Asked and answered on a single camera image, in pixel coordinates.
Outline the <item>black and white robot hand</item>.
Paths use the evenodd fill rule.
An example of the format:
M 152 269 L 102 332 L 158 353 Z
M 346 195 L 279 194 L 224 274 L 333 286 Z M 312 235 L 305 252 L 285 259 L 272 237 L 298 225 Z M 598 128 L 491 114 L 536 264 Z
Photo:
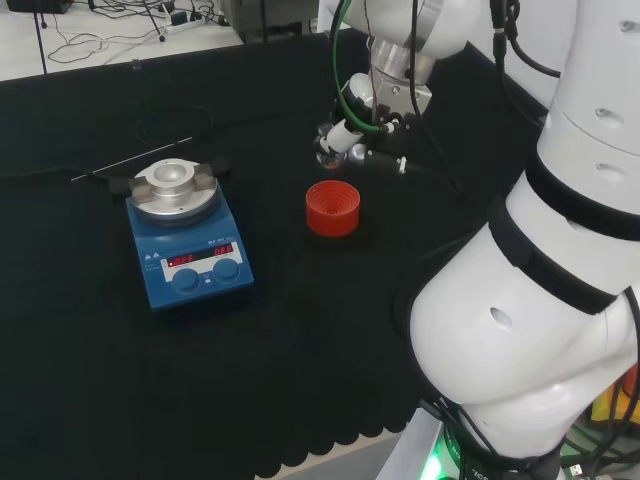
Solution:
M 314 141 L 318 163 L 337 170 L 373 167 L 400 175 L 409 169 L 409 135 L 418 131 L 432 93 L 425 85 L 380 72 L 356 73 L 341 88 L 330 120 Z

